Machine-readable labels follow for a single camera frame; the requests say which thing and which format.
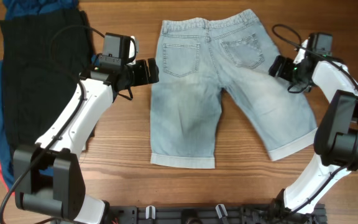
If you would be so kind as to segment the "light blue denim shorts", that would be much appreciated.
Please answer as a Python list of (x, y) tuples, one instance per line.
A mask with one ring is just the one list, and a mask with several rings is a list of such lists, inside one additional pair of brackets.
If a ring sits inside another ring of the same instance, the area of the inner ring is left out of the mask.
[(306, 97), (268, 73), (278, 55), (250, 9), (217, 21), (164, 20), (159, 81), (151, 89), (151, 163), (214, 168), (222, 92), (247, 116), (271, 160), (310, 146), (317, 124)]

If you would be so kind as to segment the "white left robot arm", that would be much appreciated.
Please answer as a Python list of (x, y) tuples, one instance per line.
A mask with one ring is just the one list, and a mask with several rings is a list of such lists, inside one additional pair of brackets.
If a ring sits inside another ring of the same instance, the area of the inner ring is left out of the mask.
[(76, 90), (59, 117), (33, 145), (16, 149), (10, 193), (18, 209), (50, 221), (115, 222), (107, 201), (86, 194), (79, 157), (120, 91), (158, 82), (155, 59), (136, 60), (137, 47), (133, 36), (105, 34), (98, 63), (73, 77)]

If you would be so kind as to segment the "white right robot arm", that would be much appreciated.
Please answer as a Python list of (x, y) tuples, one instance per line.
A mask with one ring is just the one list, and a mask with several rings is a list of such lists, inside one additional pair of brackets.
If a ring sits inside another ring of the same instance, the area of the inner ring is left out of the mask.
[(329, 101), (314, 137), (314, 155), (299, 178), (283, 189), (266, 216), (275, 223), (306, 222), (323, 195), (341, 178), (358, 169), (358, 83), (344, 62), (332, 56), (333, 36), (309, 35), (296, 45), (296, 59), (276, 57), (269, 74), (300, 93), (318, 87)]

